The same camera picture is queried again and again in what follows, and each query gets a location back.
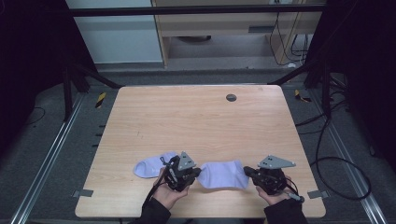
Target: gray floor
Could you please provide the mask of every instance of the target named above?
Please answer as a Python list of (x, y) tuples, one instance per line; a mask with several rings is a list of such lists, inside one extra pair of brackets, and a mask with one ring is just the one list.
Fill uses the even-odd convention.
[[(172, 42), (168, 67), (160, 69), (138, 69), (124, 73), (103, 73), (104, 76), (124, 85), (172, 85), (172, 84), (229, 84), (229, 83), (266, 83), (286, 75), (291, 68), (276, 65), (268, 49), (268, 44), (257, 36), (213, 36), (209, 42), (189, 43), (180, 39)], [(244, 48), (235, 43), (245, 43)], [(283, 91), (295, 123), (319, 114), (315, 103), (296, 100), (295, 89), (302, 89), (304, 76), (295, 78), (283, 86)], [(96, 145), (100, 142), (98, 133), (103, 132), (111, 107), (117, 96), (117, 90), (111, 90), (90, 79), (89, 93), (82, 94), (83, 101), (62, 150), (53, 165), (48, 179), (39, 194), (29, 220), (35, 223), (72, 223), (82, 221), (112, 222), (109, 219), (80, 219), (74, 214), (78, 199), (71, 197), (76, 189), (82, 189), (90, 169)], [(106, 99), (101, 108), (94, 108), (98, 95), (105, 91)], [(314, 98), (319, 90), (303, 91)], [(334, 95), (334, 102), (344, 99)], [(43, 91), (36, 98), (35, 109), (19, 138), (12, 145), (12, 155), (2, 161), (0, 171), (0, 220), (10, 219), (21, 203), (40, 169), (42, 161), (59, 132), (64, 118), (63, 90), (58, 85)], [(353, 161), (367, 174), (373, 185), (373, 197), (388, 223), (396, 223), (395, 202), (391, 195), (396, 187), (395, 174), (387, 162), (370, 156), (369, 146), (361, 134), (347, 105), (333, 111), (332, 125), (341, 136)], [(323, 119), (298, 128), (299, 133), (317, 131), (323, 125)], [(318, 133), (301, 134), (305, 154), (309, 161), (315, 159)], [(319, 156), (337, 156), (332, 133), (327, 129), (320, 145)], [(320, 190), (328, 190), (323, 185), (316, 168), (314, 176)], [(356, 196), (346, 167), (341, 162), (324, 161), (320, 171), (326, 181), (345, 194)], [(324, 199), (327, 214), (325, 217), (310, 219), (309, 223), (375, 223), (368, 218), (364, 202), (346, 200), (331, 191), (331, 197)], [(185, 220), (171, 219), (169, 223), (182, 223)], [(239, 219), (196, 219), (195, 223), (242, 223)]]

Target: hand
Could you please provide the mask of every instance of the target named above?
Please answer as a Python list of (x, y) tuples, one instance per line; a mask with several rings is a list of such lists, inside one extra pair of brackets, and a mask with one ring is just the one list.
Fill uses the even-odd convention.
[[(161, 168), (160, 175), (163, 175), (163, 170), (164, 167)], [(158, 189), (154, 192), (152, 195), (153, 198), (155, 198), (158, 202), (160, 202), (165, 208), (170, 210), (177, 200), (187, 196), (188, 190), (190, 186), (187, 186), (186, 188), (183, 189), (183, 191), (178, 192), (175, 190), (172, 190), (168, 187), (168, 185), (165, 183), (165, 180), (163, 179), (161, 181), (161, 185), (158, 187)]]
[[(291, 178), (287, 175), (285, 177), (288, 179), (288, 184), (291, 185)], [(259, 186), (256, 187), (256, 190), (259, 192), (259, 196), (262, 197), (265, 201), (268, 202), (269, 205), (273, 205), (279, 203), (285, 199), (289, 199), (290, 196), (287, 193), (292, 193), (291, 189), (285, 188), (280, 194), (277, 195), (268, 195), (262, 188)]]

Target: table top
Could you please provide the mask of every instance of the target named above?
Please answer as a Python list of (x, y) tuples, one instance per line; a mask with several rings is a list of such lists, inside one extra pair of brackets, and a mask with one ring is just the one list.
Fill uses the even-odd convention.
[[(234, 94), (236, 100), (226, 99)], [(136, 176), (143, 159), (186, 151), (197, 167), (210, 161), (240, 160), (257, 168), (268, 155), (294, 161), (282, 169), (305, 197), (306, 217), (323, 217), (300, 138), (280, 87), (267, 85), (144, 86), (121, 88), (78, 200), (78, 217), (140, 217), (156, 178)], [(251, 179), (247, 189), (205, 189), (195, 181), (172, 217), (265, 217), (268, 204)]]

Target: silver metal plate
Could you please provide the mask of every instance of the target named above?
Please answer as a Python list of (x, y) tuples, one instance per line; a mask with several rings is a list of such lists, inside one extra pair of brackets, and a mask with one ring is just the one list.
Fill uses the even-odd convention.
[(189, 155), (187, 155), (186, 152), (184, 151), (181, 152), (180, 161), (178, 162), (178, 167), (177, 167), (179, 171), (192, 168), (195, 165), (196, 165), (195, 162), (189, 157)]
[(259, 163), (259, 167), (270, 170), (293, 166), (296, 166), (296, 163), (294, 163), (294, 161), (286, 161), (272, 155), (267, 156), (267, 158)]
[(308, 192), (308, 196), (309, 196), (310, 199), (328, 198), (328, 197), (330, 197), (330, 194), (326, 190), (322, 191), (322, 192), (320, 192), (319, 190), (315, 190), (315, 191)]
[(72, 197), (74, 197), (74, 198), (79, 198), (80, 196), (91, 197), (92, 195), (93, 195), (93, 190), (82, 189), (82, 190), (75, 190), (72, 194)]

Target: white cabinet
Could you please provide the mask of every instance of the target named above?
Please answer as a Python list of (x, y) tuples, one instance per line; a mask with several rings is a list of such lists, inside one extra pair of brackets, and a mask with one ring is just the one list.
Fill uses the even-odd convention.
[[(237, 6), (268, 5), (273, 0), (151, 0), (155, 7), (174, 6)], [(289, 0), (284, 3), (325, 3), (326, 0)], [(163, 49), (163, 60), (167, 63), (172, 36), (194, 35), (266, 35), (271, 36), (271, 45), (276, 60), (287, 62), (285, 51), (290, 50), (297, 34), (313, 34), (321, 12), (277, 13), (224, 13), (200, 15), (159, 15), (157, 27)], [(259, 28), (260, 32), (251, 32)]]
[[(149, 0), (66, 2), (70, 8), (151, 7)], [(163, 63), (153, 16), (75, 17), (75, 20), (97, 66)]]

